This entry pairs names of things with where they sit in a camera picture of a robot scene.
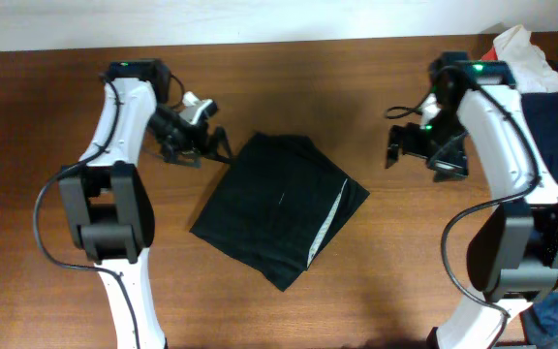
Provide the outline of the black shorts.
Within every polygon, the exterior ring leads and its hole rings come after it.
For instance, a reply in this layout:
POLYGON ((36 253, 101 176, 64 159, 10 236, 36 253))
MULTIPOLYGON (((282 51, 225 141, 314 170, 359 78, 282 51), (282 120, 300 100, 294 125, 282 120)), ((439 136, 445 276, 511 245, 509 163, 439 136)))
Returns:
POLYGON ((255 134, 191 232, 285 291, 369 193, 305 136, 255 134))

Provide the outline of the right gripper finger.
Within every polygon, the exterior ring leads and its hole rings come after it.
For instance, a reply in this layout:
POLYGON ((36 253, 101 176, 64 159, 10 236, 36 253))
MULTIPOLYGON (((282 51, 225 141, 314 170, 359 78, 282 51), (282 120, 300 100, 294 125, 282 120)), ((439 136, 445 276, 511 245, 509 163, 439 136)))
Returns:
POLYGON ((462 181, 469 174, 466 157, 452 159, 450 162, 436 159, 432 166, 435 172, 433 176, 434 182, 462 181))
POLYGON ((404 128, 402 126, 394 125, 389 129, 387 139, 387 159, 385 164, 387 169, 398 161, 403 136, 404 128))

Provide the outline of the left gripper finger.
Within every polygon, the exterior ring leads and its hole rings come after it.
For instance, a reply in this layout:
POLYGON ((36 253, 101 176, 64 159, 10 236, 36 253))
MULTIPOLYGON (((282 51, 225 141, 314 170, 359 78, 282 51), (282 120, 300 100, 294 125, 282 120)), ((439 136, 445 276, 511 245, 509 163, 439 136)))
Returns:
POLYGON ((193 152, 162 152, 163 161, 168 164, 174 164, 178 166, 185 166, 190 168, 199 168, 201 166, 200 155, 193 152))
POLYGON ((223 127, 216 127, 214 132, 208 137, 204 157, 224 164, 230 164, 233 161, 232 149, 223 127))

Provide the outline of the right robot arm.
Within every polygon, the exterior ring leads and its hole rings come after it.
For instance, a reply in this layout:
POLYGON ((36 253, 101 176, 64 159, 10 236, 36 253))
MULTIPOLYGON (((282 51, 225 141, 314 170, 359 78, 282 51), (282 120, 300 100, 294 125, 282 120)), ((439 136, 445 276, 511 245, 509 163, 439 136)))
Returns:
POLYGON ((471 140, 490 188, 490 216, 467 249, 470 282, 430 348, 492 348, 509 322, 558 291, 558 183, 524 116, 509 65, 446 51, 428 69, 430 88, 414 107, 420 123, 393 125, 387 163, 421 158, 436 181, 466 178, 471 140))

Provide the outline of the white and red garment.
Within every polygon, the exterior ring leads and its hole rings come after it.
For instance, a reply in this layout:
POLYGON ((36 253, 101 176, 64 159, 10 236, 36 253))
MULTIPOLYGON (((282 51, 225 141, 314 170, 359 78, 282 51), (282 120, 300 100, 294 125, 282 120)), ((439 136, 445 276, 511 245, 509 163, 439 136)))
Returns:
POLYGON ((520 93, 557 93, 558 73, 530 39, 531 32, 516 25, 494 38, 491 49, 481 59, 506 62, 520 93))

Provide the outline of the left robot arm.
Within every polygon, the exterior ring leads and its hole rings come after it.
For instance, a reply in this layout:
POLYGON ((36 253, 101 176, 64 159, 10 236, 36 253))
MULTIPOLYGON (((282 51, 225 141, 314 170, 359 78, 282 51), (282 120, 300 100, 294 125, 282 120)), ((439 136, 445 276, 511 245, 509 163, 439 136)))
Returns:
POLYGON ((151 134, 167 164, 197 168, 202 159, 233 159, 224 128, 208 130, 211 99, 183 91, 170 106, 176 79, 160 59, 115 61, 105 73, 105 103, 90 145, 56 178, 76 248, 105 287, 119 348, 165 348, 149 280, 155 216, 138 163, 151 134))

